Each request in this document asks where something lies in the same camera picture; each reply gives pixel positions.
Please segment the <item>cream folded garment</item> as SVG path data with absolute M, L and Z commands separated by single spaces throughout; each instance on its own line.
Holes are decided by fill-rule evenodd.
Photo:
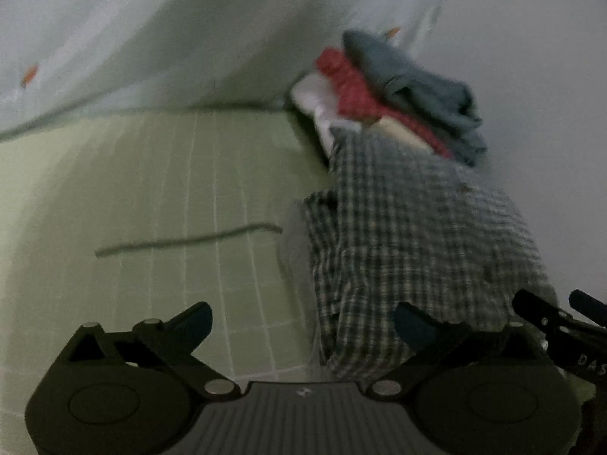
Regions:
M 432 153 L 432 147 L 424 141 L 420 136 L 410 130 L 400 121 L 384 116 L 378 121 L 374 122 L 368 130 L 373 133 L 381 133 L 390 139 L 399 143 L 405 144 L 412 149 L 421 150 L 424 152 Z

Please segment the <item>white folded garment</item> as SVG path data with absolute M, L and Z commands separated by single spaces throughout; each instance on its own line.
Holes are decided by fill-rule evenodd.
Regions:
M 319 72 L 305 75 L 296 82 L 289 93 L 295 108 L 312 120 L 322 150 L 327 158 L 331 157 L 334 137 L 333 127 L 351 129 L 359 133 L 361 123 L 348 119 L 338 113 L 338 97 L 327 77 Z

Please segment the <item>light blue carrot-print quilt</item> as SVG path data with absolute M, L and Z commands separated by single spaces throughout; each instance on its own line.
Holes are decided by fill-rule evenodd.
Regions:
M 1 0 L 1 133 L 70 114 L 279 102 L 357 29 L 417 53 L 443 0 Z

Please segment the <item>blue white plaid shirt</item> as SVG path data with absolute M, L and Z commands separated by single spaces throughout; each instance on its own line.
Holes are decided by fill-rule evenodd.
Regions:
M 334 129 L 330 186 L 305 199 L 321 356 L 338 379 L 371 381 L 405 362 L 393 312 L 495 332 L 528 290 L 555 303 L 513 202 L 472 169 L 379 133 Z

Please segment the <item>dark teal folded garment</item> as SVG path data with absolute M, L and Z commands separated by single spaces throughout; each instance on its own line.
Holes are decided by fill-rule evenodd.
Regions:
M 470 168 L 487 151 L 478 129 L 481 119 L 469 86 L 418 66 L 385 38 L 360 30 L 343 35 L 344 54 L 386 105 L 425 122 Z

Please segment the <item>red patterned folded garment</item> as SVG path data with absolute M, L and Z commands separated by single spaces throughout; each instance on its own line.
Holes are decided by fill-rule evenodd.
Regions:
M 338 113 L 348 119 L 371 122 L 390 117 L 420 137 L 434 153 L 454 159 L 450 148 L 438 139 L 426 123 L 412 114 L 399 111 L 380 101 L 371 91 L 362 73 L 338 48 L 327 47 L 315 62 L 317 70 L 328 79 L 338 98 Z

